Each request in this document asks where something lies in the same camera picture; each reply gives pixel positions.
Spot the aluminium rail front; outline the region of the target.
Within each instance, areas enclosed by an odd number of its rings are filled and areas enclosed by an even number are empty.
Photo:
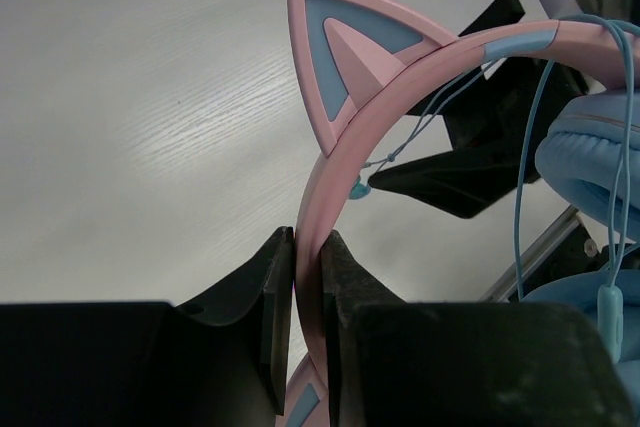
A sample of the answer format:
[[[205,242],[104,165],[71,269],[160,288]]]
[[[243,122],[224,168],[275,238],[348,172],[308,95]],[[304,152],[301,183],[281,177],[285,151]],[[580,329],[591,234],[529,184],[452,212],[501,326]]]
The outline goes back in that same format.
[[[522,253],[522,277],[527,280],[582,222],[578,210],[567,207]],[[513,263],[480,297],[480,302],[505,302],[517,292],[516,263]]]

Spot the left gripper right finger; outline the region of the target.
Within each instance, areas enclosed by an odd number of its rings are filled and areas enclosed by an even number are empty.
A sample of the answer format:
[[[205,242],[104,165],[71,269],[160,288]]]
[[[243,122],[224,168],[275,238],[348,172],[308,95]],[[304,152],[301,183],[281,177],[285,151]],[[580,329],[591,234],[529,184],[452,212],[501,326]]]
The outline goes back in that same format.
[[[577,309],[408,303],[321,249],[333,426],[631,426],[632,398]]]

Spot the pink blue cat-ear headphones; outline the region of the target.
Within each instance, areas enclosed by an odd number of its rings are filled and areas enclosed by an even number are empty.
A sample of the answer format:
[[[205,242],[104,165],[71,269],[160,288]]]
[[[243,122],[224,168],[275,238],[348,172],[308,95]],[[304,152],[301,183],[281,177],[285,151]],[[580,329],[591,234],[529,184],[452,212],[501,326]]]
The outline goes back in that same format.
[[[365,161],[420,100],[471,69],[512,56],[553,60],[611,89],[623,61],[611,21],[580,14],[456,36],[391,0],[287,0],[296,75],[321,153],[295,228],[295,295],[307,355],[282,424],[329,424],[319,254]]]

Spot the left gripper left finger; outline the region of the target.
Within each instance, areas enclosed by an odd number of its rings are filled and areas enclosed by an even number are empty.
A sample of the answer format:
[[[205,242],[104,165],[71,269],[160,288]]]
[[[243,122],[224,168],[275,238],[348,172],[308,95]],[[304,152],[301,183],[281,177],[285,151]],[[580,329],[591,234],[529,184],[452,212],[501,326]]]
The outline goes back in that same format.
[[[5,304],[5,426],[272,426],[284,411],[294,239],[276,229],[192,299]]]

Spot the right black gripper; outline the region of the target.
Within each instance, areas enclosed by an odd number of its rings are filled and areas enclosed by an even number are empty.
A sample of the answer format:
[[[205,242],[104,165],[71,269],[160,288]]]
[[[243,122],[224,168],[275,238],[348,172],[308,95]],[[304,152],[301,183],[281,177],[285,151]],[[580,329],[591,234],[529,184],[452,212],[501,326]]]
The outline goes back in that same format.
[[[460,37],[518,23],[520,0],[493,0]],[[480,76],[442,109],[456,150],[382,170],[369,178],[376,190],[405,195],[462,219],[494,205],[517,186],[521,153],[511,146],[480,146],[524,129],[547,62],[506,59],[490,77]],[[583,75],[554,64],[536,118],[551,118],[573,98],[588,92]]]

